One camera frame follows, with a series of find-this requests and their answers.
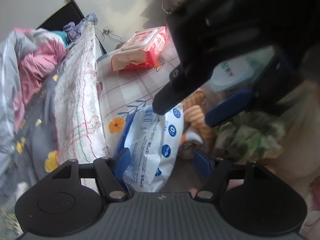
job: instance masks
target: blue circular icon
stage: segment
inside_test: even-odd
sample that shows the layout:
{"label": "blue circular icon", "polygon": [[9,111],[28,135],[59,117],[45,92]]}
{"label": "blue circular icon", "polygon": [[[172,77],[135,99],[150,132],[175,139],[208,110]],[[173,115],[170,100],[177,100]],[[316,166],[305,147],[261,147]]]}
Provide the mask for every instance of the blue circular icon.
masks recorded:
{"label": "blue circular icon", "polygon": [[158,168],[158,169],[157,169],[157,171],[156,171],[155,176],[160,176],[160,175],[161,175],[161,173],[162,173],[162,171]]}
{"label": "blue circular icon", "polygon": [[178,109],[173,109],[173,114],[176,118],[180,118],[181,114],[180,114],[180,111]]}
{"label": "blue circular icon", "polygon": [[173,124],[170,124],[170,125],[169,125],[168,131],[169,131],[169,134],[170,134],[172,137],[176,136],[176,134],[177,134],[177,130],[176,130],[176,128],[174,127]]}
{"label": "blue circular icon", "polygon": [[171,153],[170,146],[167,145],[167,144],[163,145],[162,149],[161,149],[161,153],[165,158],[168,158],[170,156],[170,153]]}

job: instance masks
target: red wet wipes package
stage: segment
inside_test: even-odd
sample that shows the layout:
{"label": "red wet wipes package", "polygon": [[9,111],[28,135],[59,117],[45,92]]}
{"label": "red wet wipes package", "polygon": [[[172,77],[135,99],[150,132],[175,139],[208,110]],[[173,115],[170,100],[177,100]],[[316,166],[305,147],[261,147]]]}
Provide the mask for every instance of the red wet wipes package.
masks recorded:
{"label": "red wet wipes package", "polygon": [[157,60],[168,39],[167,27],[135,32],[111,58],[111,69],[140,69],[158,66]]}

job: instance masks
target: wall socket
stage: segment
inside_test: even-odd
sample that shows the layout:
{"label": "wall socket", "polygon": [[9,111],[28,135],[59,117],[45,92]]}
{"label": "wall socket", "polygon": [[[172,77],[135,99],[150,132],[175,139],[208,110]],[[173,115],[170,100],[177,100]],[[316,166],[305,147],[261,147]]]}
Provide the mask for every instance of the wall socket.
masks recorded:
{"label": "wall socket", "polygon": [[109,34],[109,32],[110,32],[110,33],[113,32],[113,29],[112,29],[112,27],[111,27],[110,25],[108,25],[107,27],[104,27],[104,28],[103,28],[103,32],[104,32],[105,34]]}

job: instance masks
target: teal fabric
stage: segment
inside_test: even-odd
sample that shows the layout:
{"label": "teal fabric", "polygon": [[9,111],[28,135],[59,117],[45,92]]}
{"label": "teal fabric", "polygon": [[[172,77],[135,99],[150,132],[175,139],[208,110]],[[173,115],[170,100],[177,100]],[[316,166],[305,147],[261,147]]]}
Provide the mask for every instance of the teal fabric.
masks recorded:
{"label": "teal fabric", "polygon": [[62,38],[65,47],[68,46],[66,32],[63,32],[63,31],[52,31],[52,32],[59,35]]}

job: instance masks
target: white wall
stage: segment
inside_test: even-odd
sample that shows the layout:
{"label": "white wall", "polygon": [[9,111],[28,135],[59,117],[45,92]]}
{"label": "white wall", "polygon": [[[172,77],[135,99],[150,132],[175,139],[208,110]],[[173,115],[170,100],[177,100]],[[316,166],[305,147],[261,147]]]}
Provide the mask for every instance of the white wall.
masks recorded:
{"label": "white wall", "polygon": [[[36,28],[68,0],[0,0],[0,40],[14,27]],[[94,12],[101,31],[107,25],[123,40],[133,32],[164,24],[161,0],[75,0],[84,15]],[[112,51],[120,40],[111,35],[96,34],[107,51]]]}

